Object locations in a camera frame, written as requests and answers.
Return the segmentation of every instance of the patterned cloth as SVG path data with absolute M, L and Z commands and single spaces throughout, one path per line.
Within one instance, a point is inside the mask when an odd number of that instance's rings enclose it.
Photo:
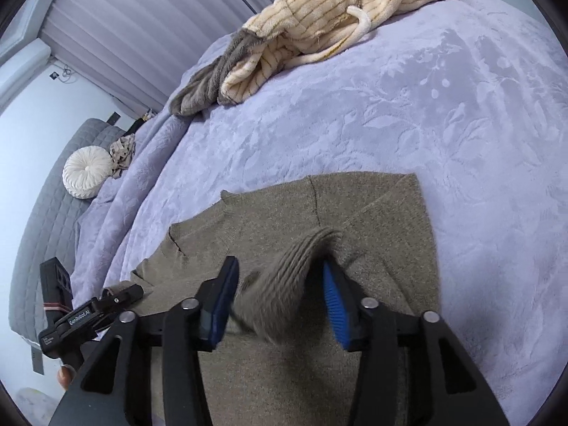
M 113 178 L 121 176 L 123 170 L 128 170 L 135 149 L 135 135 L 123 136 L 110 145 L 110 157 L 113 159 Z
M 214 102 L 243 102 L 275 73 L 324 61 L 394 14 L 436 0 L 275 0 L 237 32 L 223 56 L 201 69 L 172 100 L 189 116 Z

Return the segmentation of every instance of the lavender blanket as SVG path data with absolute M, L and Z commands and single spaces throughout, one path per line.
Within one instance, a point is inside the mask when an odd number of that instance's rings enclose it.
M 128 279 L 171 223 L 222 189 L 414 172 L 442 314 L 511 424 L 526 425 L 568 359 L 567 113 L 568 61 L 550 30 L 499 0 L 426 5 L 332 59 L 280 73 L 243 104 L 144 125 L 131 168 L 80 221 L 76 304 Z

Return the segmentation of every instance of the gray fuzzy cloth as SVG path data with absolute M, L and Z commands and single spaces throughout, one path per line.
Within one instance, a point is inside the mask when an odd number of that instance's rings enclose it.
M 223 55 L 196 72 L 189 83 L 175 95 L 170 102 L 170 113 L 189 117 L 217 102 L 221 105 L 234 105 L 230 99 L 219 94 L 221 83 L 250 50 L 264 41 L 251 31 L 240 29 Z
M 212 354 L 200 353 L 214 424 L 344 425 L 359 355 L 336 343 L 314 260 L 332 254 L 369 296 L 393 310 L 438 309 L 436 249 L 414 175 L 311 176 L 222 200 L 173 224 L 132 275 L 146 292 L 140 315 L 168 310 L 239 259 L 236 320 Z M 400 353 L 399 415 L 405 424 Z M 153 364 L 161 405 L 160 353 Z

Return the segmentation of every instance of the fleece blanket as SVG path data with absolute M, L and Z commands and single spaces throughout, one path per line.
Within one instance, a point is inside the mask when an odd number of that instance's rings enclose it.
M 215 42 L 192 75 L 221 55 Z M 441 0 L 325 62 L 190 120 L 163 110 L 83 215 L 76 304 L 129 279 L 172 223 L 220 198 L 337 171 L 415 173 L 436 240 L 441 312 L 511 424 L 568 359 L 568 60 L 500 0 Z
M 212 64 L 175 96 L 170 112 L 190 116 L 238 104 L 275 73 L 324 61 L 355 44 L 393 14 L 436 0 L 275 0 L 251 17 Z

